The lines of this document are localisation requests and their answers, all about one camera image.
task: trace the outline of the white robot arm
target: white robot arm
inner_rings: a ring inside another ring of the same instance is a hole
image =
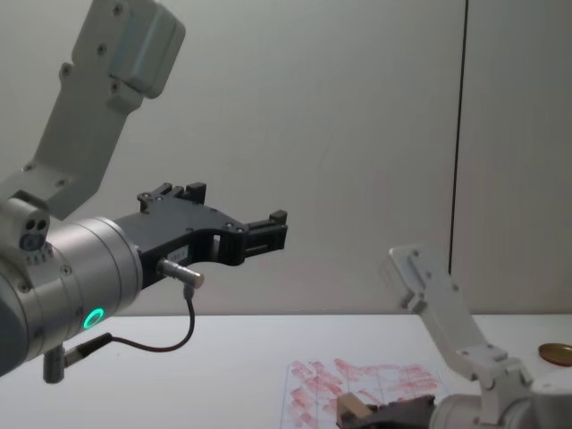
[[[0,376],[43,354],[45,380],[58,383],[64,366],[109,341],[171,351],[111,334],[67,354],[63,342],[167,276],[186,284],[187,341],[191,292],[203,281],[187,265],[240,265],[283,248],[286,212],[240,223],[204,206],[204,183],[143,192],[139,212],[115,222],[49,228],[50,215],[65,218],[97,191],[127,116],[161,94],[184,36],[153,0],[93,1],[36,154],[0,184]]]
[[[421,246],[393,248],[381,267],[387,286],[409,312],[419,315],[447,365],[470,381],[478,381],[481,396],[451,395],[431,412],[422,400],[364,413],[344,429],[390,427],[429,429],[566,429],[572,428],[572,370],[557,371],[533,381],[523,363],[490,344],[464,304],[459,287],[443,265]],[[416,408],[415,426],[410,420]]]

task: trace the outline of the cable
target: cable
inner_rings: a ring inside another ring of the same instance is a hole
[[[193,288],[193,286],[185,284],[183,290],[183,296],[185,297],[185,300],[187,301],[187,307],[189,308],[189,330],[187,331],[185,338],[183,338],[174,346],[170,347],[146,346],[145,344],[139,344],[138,342],[127,340],[122,337],[114,337],[111,333],[106,332],[94,338],[93,340],[86,341],[83,344],[80,344],[79,346],[74,347],[71,350],[68,350],[64,355],[64,366],[66,368],[72,366],[73,364],[81,361],[94,351],[101,349],[102,347],[106,346],[112,341],[120,342],[121,344],[125,344],[126,346],[130,346],[135,349],[150,351],[153,353],[165,353],[168,351],[175,351],[177,349],[180,349],[182,346],[184,346],[189,342],[190,337],[192,337],[193,332],[195,331],[195,308],[193,307],[193,302],[192,302],[194,292],[195,289]]]
[[[189,330],[187,331],[187,335],[181,341],[179,341],[174,346],[170,347],[152,347],[146,346],[144,344],[139,344],[138,342],[126,340],[125,338],[121,337],[111,337],[111,341],[120,342],[121,344],[125,344],[130,347],[134,347],[135,349],[151,351],[153,353],[165,353],[167,351],[174,351],[176,349],[180,349],[182,346],[189,342],[190,337],[192,336],[193,332],[195,331],[195,308],[193,307],[193,303],[190,299],[187,299],[187,306],[189,307]]]

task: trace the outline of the white table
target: white table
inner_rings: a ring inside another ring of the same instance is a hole
[[[534,376],[557,369],[537,356],[541,343],[572,343],[572,315],[476,320],[490,342],[522,358]],[[107,331],[170,345],[187,326],[186,317],[118,317],[67,346]],[[476,385],[446,368],[416,316],[201,316],[190,343],[173,353],[111,344],[70,368],[57,385],[42,381],[41,358],[21,366],[0,379],[0,426],[278,428],[286,368],[300,358],[431,360],[442,366],[450,391],[476,392]]]

